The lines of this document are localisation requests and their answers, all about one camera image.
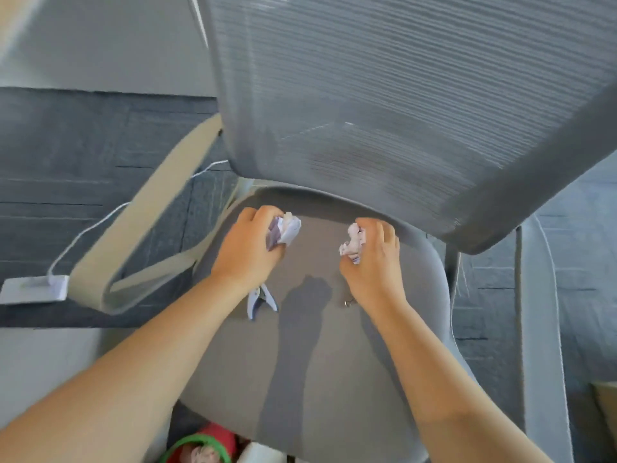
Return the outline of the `person's right hand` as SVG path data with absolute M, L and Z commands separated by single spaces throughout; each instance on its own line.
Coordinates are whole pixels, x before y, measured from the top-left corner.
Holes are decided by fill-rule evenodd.
M 400 267 L 400 241 L 389 223 L 376 218 L 357 218 L 365 230 L 360 270 L 362 291 L 353 296 L 371 319 L 377 319 L 392 310 L 408 306 Z

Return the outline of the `person's left forearm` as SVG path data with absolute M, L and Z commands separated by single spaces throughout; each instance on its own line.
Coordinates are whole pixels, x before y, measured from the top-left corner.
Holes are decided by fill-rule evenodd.
M 260 282 L 212 275 L 0 431 L 0 463 L 137 463 Z

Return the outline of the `grey chair seat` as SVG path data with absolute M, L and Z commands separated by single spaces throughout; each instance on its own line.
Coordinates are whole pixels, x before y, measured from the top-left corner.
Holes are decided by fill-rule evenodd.
M 357 217 L 387 218 L 293 187 L 262 186 L 235 202 L 194 272 L 209 274 L 245 207 L 273 205 L 302 220 L 266 286 L 278 304 L 247 318 L 243 299 L 215 334 L 181 402 L 205 419 L 309 463 L 426 463 L 388 349 L 339 271 Z

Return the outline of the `brown cardboard box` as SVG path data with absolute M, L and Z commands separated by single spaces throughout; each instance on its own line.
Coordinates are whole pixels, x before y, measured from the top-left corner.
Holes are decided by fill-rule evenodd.
M 617 451 L 617 381 L 596 381 L 591 385 Z

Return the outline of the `white blue clothes peg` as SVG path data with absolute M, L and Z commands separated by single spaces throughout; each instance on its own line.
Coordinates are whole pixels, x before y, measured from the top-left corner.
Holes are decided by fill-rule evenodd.
M 274 312 L 279 311 L 278 304 L 265 284 L 251 290 L 247 296 L 246 309 L 249 320 L 255 319 L 255 312 L 262 304 L 269 306 Z

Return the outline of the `red round container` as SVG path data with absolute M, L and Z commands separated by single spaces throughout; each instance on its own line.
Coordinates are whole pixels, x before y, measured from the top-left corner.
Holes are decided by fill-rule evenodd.
M 221 463 L 233 463 L 237 455 L 236 435 L 217 423 L 210 422 L 200 429 L 203 445 L 211 447 Z

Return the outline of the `grey mesh chair backrest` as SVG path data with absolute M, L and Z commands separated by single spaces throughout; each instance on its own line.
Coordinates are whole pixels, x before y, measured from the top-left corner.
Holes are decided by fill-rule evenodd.
M 242 177 L 480 253 L 617 150 L 617 0 L 199 0 Z

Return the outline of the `white packet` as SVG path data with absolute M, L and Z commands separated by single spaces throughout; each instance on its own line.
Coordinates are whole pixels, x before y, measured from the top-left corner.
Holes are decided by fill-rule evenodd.
M 245 446 L 236 463 L 288 463 L 288 456 L 281 451 L 252 441 Z

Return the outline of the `white power strip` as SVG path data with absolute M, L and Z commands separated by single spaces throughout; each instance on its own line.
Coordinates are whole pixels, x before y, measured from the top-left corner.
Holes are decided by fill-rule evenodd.
M 68 275 L 44 275 L 4 280 L 0 288 L 0 305 L 42 304 L 65 301 Z

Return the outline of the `white purple paper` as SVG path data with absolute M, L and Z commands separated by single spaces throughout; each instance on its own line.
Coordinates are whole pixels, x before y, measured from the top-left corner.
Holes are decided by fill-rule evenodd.
M 347 233 L 349 240 L 340 245 L 339 255 L 349 258 L 354 265 L 357 265 L 360 263 L 362 250 L 366 243 L 366 233 L 358 223 L 351 224 Z
M 301 220 L 291 212 L 274 217 L 266 235 L 266 249 L 272 251 L 279 245 L 289 246 L 298 235 L 302 226 Z

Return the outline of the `green rimmed basket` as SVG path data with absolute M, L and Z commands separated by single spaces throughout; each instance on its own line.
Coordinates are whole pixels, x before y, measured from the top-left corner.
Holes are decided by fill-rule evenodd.
M 195 446 L 211 446 L 219 455 L 221 463 L 232 463 L 231 456 L 224 445 L 214 437 L 200 433 L 189 435 L 178 440 L 161 455 L 157 463 L 178 463 L 173 460 L 174 453 L 176 453 L 179 448 L 190 444 L 194 444 Z

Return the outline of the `person's right forearm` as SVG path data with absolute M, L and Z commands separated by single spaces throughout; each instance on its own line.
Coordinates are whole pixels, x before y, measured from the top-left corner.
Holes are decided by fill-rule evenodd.
M 386 343 L 432 463 L 552 463 L 405 299 L 354 297 Z

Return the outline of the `person's left hand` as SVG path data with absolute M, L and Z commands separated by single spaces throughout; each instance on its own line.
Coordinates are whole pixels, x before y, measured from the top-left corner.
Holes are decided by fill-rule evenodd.
M 268 227 L 282 215 L 275 206 L 243 208 L 221 243 L 210 277 L 230 281 L 244 295 L 264 284 L 269 277 L 265 270 Z

